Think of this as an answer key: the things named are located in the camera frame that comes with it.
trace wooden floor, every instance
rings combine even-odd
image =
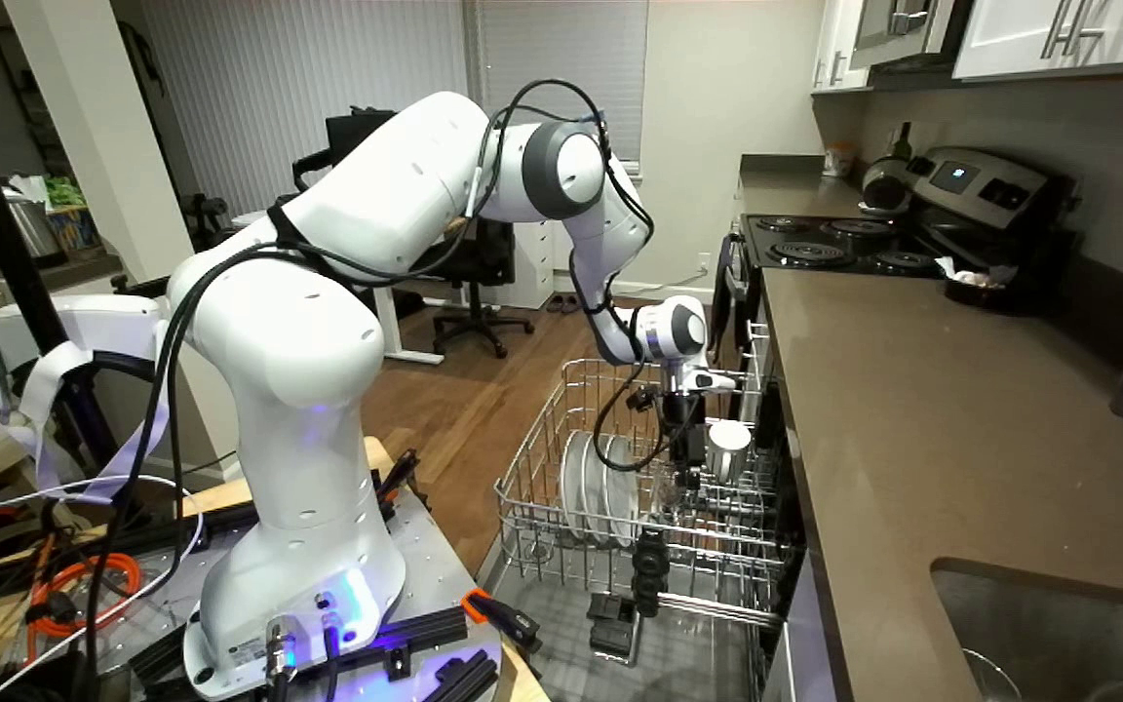
[[[557,365],[592,356],[583,310],[514,310],[533,334],[501,329],[511,351],[494,357],[480,334],[445,345],[441,365],[388,364],[362,403],[362,429],[393,455],[416,448],[416,487],[459,563],[480,574],[494,537],[491,481],[507,472],[541,409]],[[405,345],[431,345],[431,310],[405,318]]]

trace dish drying rack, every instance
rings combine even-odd
[[[761,395],[761,365],[754,334],[754,365],[741,374],[745,403]],[[632,594],[636,547],[644,534],[665,534],[673,574],[660,603],[735,624],[773,624],[776,586],[800,557],[800,547],[776,534],[773,472],[786,462],[773,451],[745,451],[728,475],[702,472],[695,490],[676,487],[666,448],[636,472],[640,516],[592,516],[562,501],[562,455],[574,431],[592,431],[597,413],[618,396],[618,421],[604,418],[602,435],[632,446],[647,455],[660,440],[660,413],[632,413],[623,396],[660,378],[602,357],[574,357],[562,365],[553,395],[523,435],[511,469],[494,481],[501,550],[494,574],[514,570],[519,582],[545,582],[584,594]]]

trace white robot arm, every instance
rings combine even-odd
[[[203,699],[263,686],[281,644],[292,669],[367,648],[405,586],[359,421],[359,396],[381,364],[381,329],[346,283],[255,251],[292,245],[354,280],[389,280],[459,214],[562,218],[574,236],[574,287],[602,356],[666,364],[676,378],[702,365],[700,301],[640,310],[618,310],[609,301],[611,275],[653,236],[653,218],[602,141],[574,122],[487,122],[459,93],[403,110],[272,218],[184,261],[160,301],[168,318],[203,291],[188,342],[236,395],[237,455],[258,505],[258,527],[210,570],[184,638]],[[94,301],[63,301],[58,310],[80,318],[86,305]],[[8,329],[14,310],[0,317],[0,338],[15,338]]]

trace chair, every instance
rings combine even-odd
[[[533,332],[530,318],[501,317],[483,306],[480,287],[483,283],[507,283],[514,280],[514,227],[511,223],[478,223],[474,234],[455,243],[455,251],[431,267],[432,275],[445,275],[466,287],[466,310],[439,310],[432,318],[432,351],[445,356],[445,342],[455,334],[483,334],[494,357],[507,357],[507,345],[494,338],[494,329],[523,329]]]

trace countertop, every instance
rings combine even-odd
[[[1123,589],[1112,371],[935,280],[765,273],[857,702],[977,699],[931,563]]]
[[[861,218],[857,189],[841,180],[822,180],[822,160],[741,160],[741,214],[804,214],[804,218]]]

